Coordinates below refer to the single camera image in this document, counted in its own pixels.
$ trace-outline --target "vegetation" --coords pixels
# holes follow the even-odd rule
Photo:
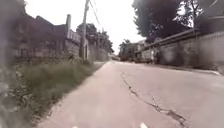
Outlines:
[[[148,42],[182,32],[196,25],[196,18],[214,0],[135,0],[135,23]]]
[[[83,24],[80,24],[76,31],[81,35],[82,34]],[[96,44],[100,48],[106,49],[108,52],[113,53],[112,49],[113,43],[110,41],[107,32],[97,32],[97,29],[94,24],[88,23],[86,24],[86,39],[90,43]]]
[[[35,121],[48,114],[52,105],[97,68],[89,62],[17,67],[17,79],[10,94],[25,113],[25,119]]]
[[[137,45],[130,42],[130,40],[125,39],[124,42],[120,44],[119,57],[121,61],[132,61],[134,60],[135,51]]]

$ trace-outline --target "grass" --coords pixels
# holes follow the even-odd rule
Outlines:
[[[88,62],[21,66],[11,93],[25,113],[25,119],[38,120],[97,68]]]

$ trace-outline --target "road crack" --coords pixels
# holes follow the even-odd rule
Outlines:
[[[166,116],[171,117],[173,120],[175,120],[175,121],[177,121],[179,123],[179,125],[181,126],[181,128],[189,128],[186,125],[186,121],[187,120],[183,116],[179,115],[178,113],[176,113],[173,110],[164,109],[164,108],[160,107],[157,103],[155,103],[155,98],[152,95],[151,95],[151,97],[152,97],[152,101],[154,101],[154,103],[147,102],[142,97],[140,97],[139,94],[133,89],[133,87],[127,82],[127,80],[125,79],[124,75],[125,75],[124,73],[121,74],[121,78],[122,78],[124,84],[128,87],[129,91],[133,95],[135,95],[140,101],[142,101],[145,104],[153,107],[157,112],[159,112],[161,114],[164,114]]]

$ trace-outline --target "utility pole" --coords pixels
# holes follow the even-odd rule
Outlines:
[[[79,54],[80,54],[80,57],[82,58],[82,60],[85,60],[86,59],[86,44],[85,44],[85,39],[86,39],[86,18],[87,18],[87,12],[88,12],[88,9],[89,9],[89,1],[90,0],[86,0],[86,3],[85,3],[85,10],[84,10],[84,17],[83,17],[83,23],[82,23],[82,35],[81,35],[81,44],[80,44],[80,50],[79,50]]]

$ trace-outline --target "asphalt road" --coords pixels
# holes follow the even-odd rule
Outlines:
[[[39,128],[224,128],[224,77],[108,62]]]

